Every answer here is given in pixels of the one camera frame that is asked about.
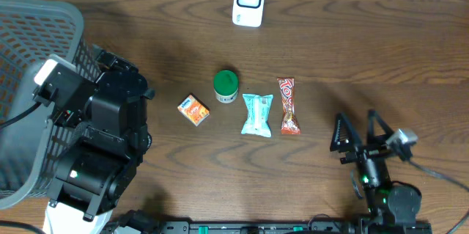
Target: small cylindrical container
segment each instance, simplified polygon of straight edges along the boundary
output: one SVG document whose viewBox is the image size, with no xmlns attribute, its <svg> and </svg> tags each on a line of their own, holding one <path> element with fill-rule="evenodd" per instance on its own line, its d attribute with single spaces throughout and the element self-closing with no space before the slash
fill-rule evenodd
<svg viewBox="0 0 469 234">
<path fill-rule="evenodd" d="M 239 81 L 235 73 L 230 70 L 222 70 L 213 79 L 213 88 L 218 101 L 231 103 L 237 98 L 237 86 Z"/>
</svg>

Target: gray basket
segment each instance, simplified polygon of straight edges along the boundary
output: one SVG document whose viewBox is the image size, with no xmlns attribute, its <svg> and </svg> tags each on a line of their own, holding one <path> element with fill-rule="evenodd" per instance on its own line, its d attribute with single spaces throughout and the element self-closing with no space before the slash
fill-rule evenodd
<svg viewBox="0 0 469 234">
<path fill-rule="evenodd" d="M 0 0 L 0 123 L 34 104 L 32 79 L 50 54 L 96 79 L 99 68 L 83 40 L 83 27 L 81 13 L 71 4 Z M 41 106 L 0 131 L 0 209 L 45 195 L 73 133 L 47 120 L 52 111 L 52 105 Z"/>
</svg>

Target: wooden table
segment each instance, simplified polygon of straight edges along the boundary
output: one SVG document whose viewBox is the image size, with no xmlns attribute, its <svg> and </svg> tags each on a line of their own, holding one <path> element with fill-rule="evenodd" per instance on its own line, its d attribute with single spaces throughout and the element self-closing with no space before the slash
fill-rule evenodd
<svg viewBox="0 0 469 234">
<path fill-rule="evenodd" d="M 157 90 L 154 143 L 114 215 L 143 209 L 192 220 L 308 220 L 366 212 L 354 165 L 330 153 L 334 115 L 364 135 L 366 111 L 419 136 L 414 160 L 469 183 L 469 0 L 265 0 L 262 26 L 232 24 L 232 0 L 60 0 L 83 13 L 85 38 L 129 59 Z M 243 99 L 215 99 L 215 73 L 233 68 L 240 93 L 273 94 L 273 137 L 242 136 Z M 280 134 L 276 77 L 296 78 L 300 136 Z M 189 93 L 211 114 L 194 127 L 176 109 Z M 469 195 L 398 158 L 391 178 L 423 193 L 419 219 L 435 233 Z M 0 218 L 42 226 L 46 199 Z M 460 233 L 469 232 L 469 224 Z"/>
</svg>

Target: red wrapper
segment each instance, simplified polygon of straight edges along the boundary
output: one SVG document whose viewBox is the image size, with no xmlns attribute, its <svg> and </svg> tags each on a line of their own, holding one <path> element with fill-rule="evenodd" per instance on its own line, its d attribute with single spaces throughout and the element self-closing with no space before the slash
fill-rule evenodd
<svg viewBox="0 0 469 234">
<path fill-rule="evenodd" d="M 294 78 L 277 78 L 280 85 L 281 102 L 284 105 L 284 118 L 281 121 L 282 134 L 301 134 L 300 125 L 295 117 L 295 105 L 293 96 L 295 94 Z"/>
</svg>

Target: blue wrapper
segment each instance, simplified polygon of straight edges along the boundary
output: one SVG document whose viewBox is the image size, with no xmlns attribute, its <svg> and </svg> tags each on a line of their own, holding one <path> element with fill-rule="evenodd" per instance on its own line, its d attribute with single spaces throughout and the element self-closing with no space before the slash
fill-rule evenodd
<svg viewBox="0 0 469 234">
<path fill-rule="evenodd" d="M 260 135 L 267 138 L 272 136 L 267 119 L 273 95 L 243 94 L 244 102 L 248 108 L 248 119 L 244 123 L 241 134 Z"/>
</svg>

